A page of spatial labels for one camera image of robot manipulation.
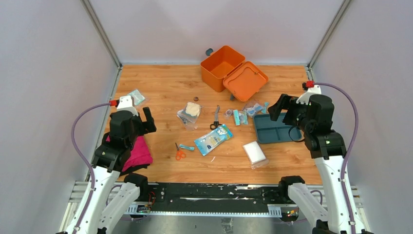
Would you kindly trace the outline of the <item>blue cotton swab bag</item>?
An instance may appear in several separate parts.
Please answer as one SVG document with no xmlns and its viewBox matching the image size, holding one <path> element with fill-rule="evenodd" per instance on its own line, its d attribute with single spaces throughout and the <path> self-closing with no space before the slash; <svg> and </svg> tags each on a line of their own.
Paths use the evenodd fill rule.
<svg viewBox="0 0 413 234">
<path fill-rule="evenodd" d="M 233 133 L 225 125 L 220 125 L 208 134 L 194 140 L 194 143 L 202 156 L 206 156 L 216 147 L 233 137 Z"/>
</svg>

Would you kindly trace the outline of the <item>orange medicine box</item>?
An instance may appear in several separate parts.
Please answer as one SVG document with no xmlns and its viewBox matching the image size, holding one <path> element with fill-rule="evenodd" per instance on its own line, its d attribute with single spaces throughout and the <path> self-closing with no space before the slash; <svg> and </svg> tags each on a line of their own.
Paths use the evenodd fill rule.
<svg viewBox="0 0 413 234">
<path fill-rule="evenodd" d="M 268 76 L 245 56 L 228 45 L 205 52 L 201 63 L 201 79 L 216 92 L 228 90 L 231 99 L 246 102 L 269 81 Z"/>
</svg>

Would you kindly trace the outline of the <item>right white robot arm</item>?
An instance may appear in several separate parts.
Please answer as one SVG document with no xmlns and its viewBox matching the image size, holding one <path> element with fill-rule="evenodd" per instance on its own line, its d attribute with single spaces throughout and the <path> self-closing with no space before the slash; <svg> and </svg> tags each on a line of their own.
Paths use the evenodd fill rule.
<svg viewBox="0 0 413 234">
<path fill-rule="evenodd" d="M 354 199 L 350 196 L 346 149 L 341 134 L 332 130 L 334 105 L 332 100 L 314 94 L 307 101 L 282 94 L 269 107 L 272 121 L 286 110 L 283 123 L 303 132 L 304 144 L 322 179 L 326 207 L 312 195 L 303 178 L 298 175 L 281 178 L 278 197 L 283 203 L 294 202 L 312 226 L 314 234 L 367 234 Z"/>
</svg>

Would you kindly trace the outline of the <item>bag with white gauze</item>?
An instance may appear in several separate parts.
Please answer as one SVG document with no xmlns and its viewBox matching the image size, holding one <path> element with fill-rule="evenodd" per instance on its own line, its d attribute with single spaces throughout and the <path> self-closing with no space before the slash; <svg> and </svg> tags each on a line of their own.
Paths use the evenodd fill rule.
<svg viewBox="0 0 413 234">
<path fill-rule="evenodd" d="M 185 108 L 177 112 L 177 117 L 180 119 L 186 130 L 193 131 L 197 129 L 196 121 L 199 118 L 201 110 L 201 105 L 194 102 L 188 102 Z"/>
</svg>

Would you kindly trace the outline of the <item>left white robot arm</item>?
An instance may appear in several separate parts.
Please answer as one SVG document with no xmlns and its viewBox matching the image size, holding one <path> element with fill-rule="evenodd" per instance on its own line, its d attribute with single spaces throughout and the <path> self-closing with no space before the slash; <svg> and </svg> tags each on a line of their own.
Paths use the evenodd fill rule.
<svg viewBox="0 0 413 234">
<path fill-rule="evenodd" d="M 156 132 L 150 108 L 143 108 L 146 121 L 132 112 L 134 108 L 118 109 L 110 114 L 110 130 L 104 134 L 93 160 L 89 162 L 77 146 L 75 127 L 81 117 L 96 108 L 97 105 L 83 111 L 72 124 L 72 144 L 87 165 L 90 178 L 77 211 L 64 230 L 65 234 L 110 234 L 133 201 L 144 201 L 149 196 L 148 186 L 139 181 L 141 176 L 132 174 L 132 181 L 124 182 L 117 195 L 107 201 L 138 137 Z"/>
</svg>

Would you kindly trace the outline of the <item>white gauze pack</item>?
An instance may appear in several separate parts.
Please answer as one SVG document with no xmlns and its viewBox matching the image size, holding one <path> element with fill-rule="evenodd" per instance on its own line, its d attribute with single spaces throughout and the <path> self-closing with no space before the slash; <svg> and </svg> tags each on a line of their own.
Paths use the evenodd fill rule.
<svg viewBox="0 0 413 234">
<path fill-rule="evenodd" d="M 269 163 L 257 141 L 245 144 L 243 149 L 249 158 L 252 169 L 257 169 Z"/>
</svg>

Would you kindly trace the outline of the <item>teal bandage packet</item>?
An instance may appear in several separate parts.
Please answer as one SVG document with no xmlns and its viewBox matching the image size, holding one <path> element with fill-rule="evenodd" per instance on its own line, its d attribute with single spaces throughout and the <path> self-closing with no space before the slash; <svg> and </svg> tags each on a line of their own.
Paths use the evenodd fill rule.
<svg viewBox="0 0 413 234">
<path fill-rule="evenodd" d="M 243 110 L 233 110 L 233 117 L 236 126 L 248 125 L 248 115 Z"/>
</svg>

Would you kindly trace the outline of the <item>clear bag blue items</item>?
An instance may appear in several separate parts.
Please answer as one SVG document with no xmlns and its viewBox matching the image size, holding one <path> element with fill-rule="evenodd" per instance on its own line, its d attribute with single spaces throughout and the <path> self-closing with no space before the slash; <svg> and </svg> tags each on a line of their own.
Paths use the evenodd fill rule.
<svg viewBox="0 0 413 234">
<path fill-rule="evenodd" d="M 246 113 L 247 116 L 254 117 L 256 114 L 261 113 L 263 109 L 264 105 L 262 103 L 256 100 L 251 100 L 244 105 L 242 110 Z"/>
</svg>

